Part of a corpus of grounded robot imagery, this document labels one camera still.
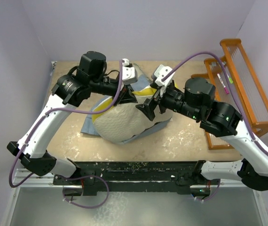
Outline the patchwork green beige pillowcase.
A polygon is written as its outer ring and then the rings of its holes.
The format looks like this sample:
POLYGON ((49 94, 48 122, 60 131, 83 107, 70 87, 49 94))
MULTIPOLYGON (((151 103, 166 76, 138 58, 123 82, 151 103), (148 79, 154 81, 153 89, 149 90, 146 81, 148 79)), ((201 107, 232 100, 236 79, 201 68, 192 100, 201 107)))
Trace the patchwork green beige pillowcase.
MULTIPOLYGON (((155 91, 149 86, 150 79, 139 65, 134 63, 134 67, 138 73, 138 81, 131 86, 138 104, 141 104, 146 98, 151 98, 155 91)), ((111 103, 111 100, 110 96, 103 97, 90 111, 103 110, 111 103)), ((118 104, 105 113, 87 115, 80 132, 85 135, 102 137, 115 144, 126 144, 163 129, 173 116, 171 110, 166 110, 161 114, 157 106, 154 111, 155 119, 150 121, 135 106, 136 103, 118 104)))

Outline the white quilted pillow yellow stripe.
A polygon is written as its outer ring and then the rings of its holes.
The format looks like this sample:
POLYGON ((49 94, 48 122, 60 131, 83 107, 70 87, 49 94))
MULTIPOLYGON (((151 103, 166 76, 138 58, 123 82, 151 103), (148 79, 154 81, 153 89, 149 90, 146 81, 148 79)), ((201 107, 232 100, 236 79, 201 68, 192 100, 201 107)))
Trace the white quilted pillow yellow stripe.
POLYGON ((104 113, 92 115, 95 132, 112 143, 128 143, 164 129, 173 116, 171 110, 161 114, 159 107, 156 107, 155 119, 150 121, 136 105, 137 103, 118 104, 104 113))

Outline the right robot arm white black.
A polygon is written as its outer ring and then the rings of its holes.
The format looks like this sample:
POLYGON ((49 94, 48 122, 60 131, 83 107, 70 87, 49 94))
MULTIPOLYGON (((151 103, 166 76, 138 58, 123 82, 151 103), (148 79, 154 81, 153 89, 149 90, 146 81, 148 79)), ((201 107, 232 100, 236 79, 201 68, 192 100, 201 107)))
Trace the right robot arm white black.
POLYGON ((163 95, 156 90, 151 98, 136 105, 151 121, 156 107, 160 113, 169 109, 195 120, 205 132, 221 138, 243 156, 233 162, 202 161, 197 173, 203 178, 237 180, 253 190, 268 190, 268 156, 257 146, 261 141, 248 131, 234 106, 215 100, 214 85, 204 78, 190 78, 180 91, 172 82, 163 95))

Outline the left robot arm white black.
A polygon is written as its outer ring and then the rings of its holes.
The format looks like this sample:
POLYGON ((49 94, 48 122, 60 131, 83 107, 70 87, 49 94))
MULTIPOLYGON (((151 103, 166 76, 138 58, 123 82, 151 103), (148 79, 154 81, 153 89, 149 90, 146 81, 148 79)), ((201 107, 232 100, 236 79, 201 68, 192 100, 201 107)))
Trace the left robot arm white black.
POLYGON ((127 98, 134 99, 132 94, 127 94, 130 85, 137 81, 130 61, 126 58, 120 61, 119 74, 115 79, 111 79, 106 70, 104 54, 95 51, 83 54, 79 65, 57 80, 44 109, 29 131, 19 141, 9 142, 7 149, 31 173, 79 177, 80 170, 73 161, 52 156, 47 152, 47 147, 61 124, 71 113, 76 113, 79 105, 92 93, 110 96, 110 103, 103 110, 89 112, 90 115, 104 113, 127 98))

